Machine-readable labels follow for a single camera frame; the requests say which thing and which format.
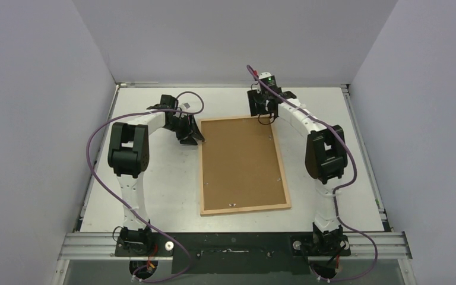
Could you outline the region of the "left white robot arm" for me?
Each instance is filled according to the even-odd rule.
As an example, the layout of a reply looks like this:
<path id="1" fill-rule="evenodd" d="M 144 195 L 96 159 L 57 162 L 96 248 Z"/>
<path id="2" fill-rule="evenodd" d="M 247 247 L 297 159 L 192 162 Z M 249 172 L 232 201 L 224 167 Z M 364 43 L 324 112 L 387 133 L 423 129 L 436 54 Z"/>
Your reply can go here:
<path id="1" fill-rule="evenodd" d="M 195 121 L 195 112 L 179 96 L 164 94 L 145 114 L 127 122 L 115 122 L 110 133 L 107 162 L 119 183 L 123 200 L 123 225 L 117 247 L 136 255 L 149 255 L 157 248 L 145 208 L 143 175 L 150 162 L 149 138 L 158 129 L 174 132 L 182 145 L 205 140 Z"/>

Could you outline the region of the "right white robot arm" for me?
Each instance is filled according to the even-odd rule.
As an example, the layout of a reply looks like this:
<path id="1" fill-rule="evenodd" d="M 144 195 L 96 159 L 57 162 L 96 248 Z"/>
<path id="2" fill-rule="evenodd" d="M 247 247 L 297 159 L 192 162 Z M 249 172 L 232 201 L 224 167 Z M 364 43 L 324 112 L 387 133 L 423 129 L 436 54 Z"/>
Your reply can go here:
<path id="1" fill-rule="evenodd" d="M 269 115 L 271 122 L 285 121 L 306 138 L 305 169 L 315 182 L 316 207 L 311 241 L 300 241 L 297 247 L 309 255 L 333 258 L 350 255 L 331 183 L 342 178 L 348 164 L 347 152 L 339 142 L 344 137 L 342 127 L 319 123 L 294 93 L 277 86 L 271 73 L 254 71 L 252 75 L 257 80 L 257 88 L 247 92 L 251 116 Z"/>

